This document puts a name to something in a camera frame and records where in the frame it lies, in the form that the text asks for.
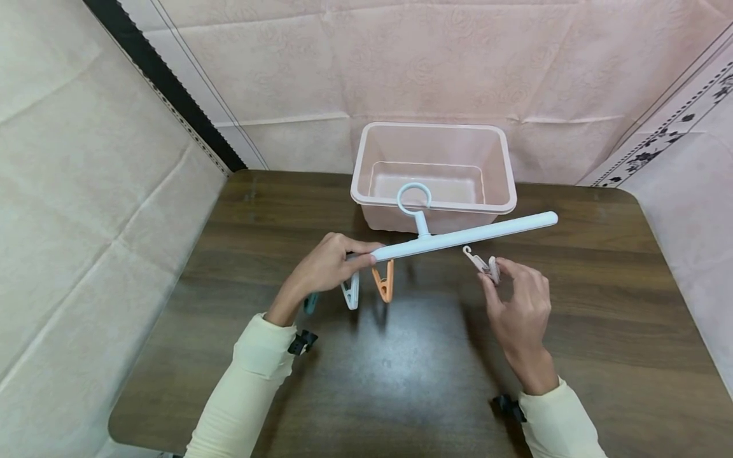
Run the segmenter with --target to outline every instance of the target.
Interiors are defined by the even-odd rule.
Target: white clothespin
[[[346,282],[341,283],[341,290],[344,293],[344,299],[346,300],[346,307],[349,310],[356,310],[359,307],[359,271],[357,270],[354,275],[351,276],[351,285],[346,287]]]
[[[488,275],[489,278],[491,278],[491,281],[494,282],[494,284],[499,284],[499,281],[501,280],[499,278],[499,267],[498,265],[496,265],[496,258],[494,256],[489,258],[489,263],[487,264],[478,255],[471,254],[471,247],[468,245],[463,247],[463,254],[465,254],[471,260],[471,262],[476,266],[476,269],[478,269],[479,272]]]

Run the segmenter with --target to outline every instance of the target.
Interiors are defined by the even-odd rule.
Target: black clip
[[[318,339],[318,336],[316,336],[309,330],[303,329],[300,335],[295,335],[295,340],[292,341],[292,344],[290,344],[290,346],[288,347],[287,352],[295,356],[300,356],[303,353],[307,353],[311,351],[311,347],[313,347],[316,339]]]
[[[513,417],[520,423],[526,423],[527,418],[524,416],[524,412],[519,407],[519,401],[512,401],[511,396],[508,394],[502,394],[497,396],[492,401],[499,407],[501,413],[507,417]]]

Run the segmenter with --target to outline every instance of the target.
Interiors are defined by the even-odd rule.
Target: orange clothespin
[[[394,259],[387,261],[387,278],[382,278],[379,274],[379,270],[376,267],[372,267],[372,275],[374,281],[379,289],[379,295],[382,296],[382,300],[385,303],[392,301],[392,287],[394,285]]]

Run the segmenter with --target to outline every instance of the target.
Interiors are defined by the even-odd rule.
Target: pink wall
[[[733,396],[733,97],[621,188],[641,203]]]

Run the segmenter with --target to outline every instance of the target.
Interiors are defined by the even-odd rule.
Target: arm
[[[290,375],[295,338],[293,321],[303,299],[332,289],[357,270],[375,263],[368,253],[379,243],[328,234],[283,283],[267,314],[252,318],[234,347],[191,435],[185,458],[249,457],[265,423],[275,392]],[[361,254],[346,260],[347,252]]]
[[[486,294],[491,328],[509,365],[522,383],[519,404],[522,424],[534,458],[605,458],[598,434],[575,392],[560,379],[552,356],[542,345],[550,316],[550,283],[530,267],[498,258],[501,271],[512,277],[514,296],[499,299],[493,282],[479,280]]]

